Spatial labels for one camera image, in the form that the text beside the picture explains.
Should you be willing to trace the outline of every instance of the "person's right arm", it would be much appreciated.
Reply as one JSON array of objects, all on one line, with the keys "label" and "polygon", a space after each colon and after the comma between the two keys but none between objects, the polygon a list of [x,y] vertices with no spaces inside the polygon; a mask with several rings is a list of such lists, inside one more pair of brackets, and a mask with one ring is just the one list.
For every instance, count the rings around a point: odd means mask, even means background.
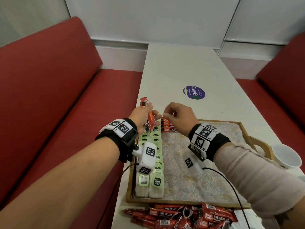
[{"label": "person's right arm", "polygon": [[[198,120],[190,107],[170,103],[163,117],[188,137]],[[305,183],[253,152],[226,143],[213,157],[217,168],[232,182],[271,228],[305,228]]]}]

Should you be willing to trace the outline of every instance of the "black cable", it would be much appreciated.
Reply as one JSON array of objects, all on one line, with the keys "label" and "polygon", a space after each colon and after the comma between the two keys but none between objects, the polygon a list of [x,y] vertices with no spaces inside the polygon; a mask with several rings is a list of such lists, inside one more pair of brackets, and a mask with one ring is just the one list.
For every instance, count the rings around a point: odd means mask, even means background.
[{"label": "black cable", "polygon": [[214,172],[220,174],[220,175],[230,184],[230,186],[232,187],[232,189],[233,189],[233,191],[234,191],[234,193],[235,193],[235,195],[236,195],[236,197],[237,197],[237,200],[238,200],[238,202],[239,202],[240,208],[242,209],[242,213],[244,214],[244,217],[245,217],[246,223],[247,223],[247,225],[248,225],[248,228],[251,229],[251,228],[250,228],[250,225],[249,225],[249,222],[248,222],[248,220],[247,220],[247,217],[246,217],[244,208],[242,207],[242,203],[240,202],[239,197],[238,197],[238,195],[237,195],[237,193],[236,193],[234,187],[232,186],[231,182],[230,182],[222,173],[216,171],[215,169],[211,169],[211,168],[202,168],[202,169],[209,169],[209,170],[212,170],[212,171],[214,171]]},{"label": "black cable", "polygon": [[133,165],[138,165],[138,164],[139,164],[139,163],[132,163],[132,164],[130,164],[129,166],[127,166],[126,169],[124,169],[124,171],[123,171],[123,173],[121,174],[121,176],[120,176],[120,177],[118,178],[118,180],[116,181],[116,184],[114,185],[113,191],[112,191],[112,193],[111,193],[111,195],[110,195],[110,198],[109,198],[109,200],[108,200],[108,202],[107,202],[107,205],[106,205],[106,207],[105,207],[104,213],[103,213],[103,215],[101,216],[101,219],[99,220],[96,229],[98,229],[98,227],[100,226],[100,224],[101,224],[101,222],[102,222],[102,220],[103,220],[103,218],[104,218],[104,216],[105,216],[105,213],[106,213],[106,211],[107,211],[107,208],[108,208],[108,205],[109,205],[109,203],[110,203],[110,200],[112,199],[112,196],[113,196],[113,194],[114,194],[114,191],[115,191],[115,189],[116,189],[116,186],[117,186],[117,184],[119,183],[119,181],[121,180],[121,177],[123,176],[123,174],[125,173],[125,171],[128,170],[129,167],[131,167],[131,166],[133,166]]}]

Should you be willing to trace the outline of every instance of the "red upholstery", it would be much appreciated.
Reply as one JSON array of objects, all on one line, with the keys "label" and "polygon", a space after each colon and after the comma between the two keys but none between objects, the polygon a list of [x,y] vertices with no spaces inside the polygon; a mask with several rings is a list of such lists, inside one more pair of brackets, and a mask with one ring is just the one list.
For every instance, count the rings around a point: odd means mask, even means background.
[{"label": "red upholstery", "polygon": [[256,80],[236,80],[281,142],[294,149],[305,161],[305,133]]},{"label": "red upholstery", "polygon": [[305,128],[305,33],[299,34],[258,74]]},{"label": "red upholstery", "polygon": [[[141,78],[140,72],[100,70],[24,177],[10,201],[46,172],[93,142],[104,125],[116,118],[128,117],[136,106]],[[123,85],[114,88],[115,80],[120,80]],[[123,163],[118,162],[71,228],[96,228],[122,168]],[[113,212],[112,206],[106,214],[108,226],[105,225],[104,228],[111,227]]]},{"label": "red upholstery", "polygon": [[101,64],[77,17],[0,48],[0,201]]}]

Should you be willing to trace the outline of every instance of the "black wristband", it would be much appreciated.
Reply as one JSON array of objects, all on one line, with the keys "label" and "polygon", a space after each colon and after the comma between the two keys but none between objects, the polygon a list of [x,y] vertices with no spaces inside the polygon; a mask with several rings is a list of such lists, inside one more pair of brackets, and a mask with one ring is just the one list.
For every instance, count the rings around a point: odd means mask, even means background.
[{"label": "black wristband", "polygon": [[[129,123],[135,130],[138,130],[137,126],[131,119],[124,118],[123,120],[125,120],[127,123]],[[95,140],[100,139],[105,136],[112,139],[112,141],[118,146],[119,151],[120,151],[119,160],[121,162],[126,162],[126,161],[131,162],[132,161],[132,158],[133,158],[132,151],[134,149],[135,142],[132,143],[132,146],[128,147],[124,142],[122,142],[121,138],[117,134],[114,133],[113,130],[107,130],[107,129],[105,129],[103,132],[101,132],[99,135],[97,135]]]},{"label": "black wristband", "polygon": [[[189,140],[192,141],[192,138],[195,134],[195,131],[199,128],[201,124],[196,124],[192,130],[189,133]],[[218,133],[213,140],[211,140],[210,145],[206,151],[207,153],[207,159],[210,161],[213,161],[213,157],[217,150],[223,146],[225,143],[231,142],[229,138],[227,138],[225,135]]]}]

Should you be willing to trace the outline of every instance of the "purple sticker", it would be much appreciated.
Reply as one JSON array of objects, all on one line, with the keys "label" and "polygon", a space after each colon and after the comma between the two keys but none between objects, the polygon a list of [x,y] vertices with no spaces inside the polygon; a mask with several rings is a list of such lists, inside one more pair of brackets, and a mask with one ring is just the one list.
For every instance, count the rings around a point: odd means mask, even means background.
[{"label": "purple sticker", "polygon": [[196,86],[187,86],[186,88],[183,88],[183,93],[193,100],[201,100],[206,96],[204,90]]}]

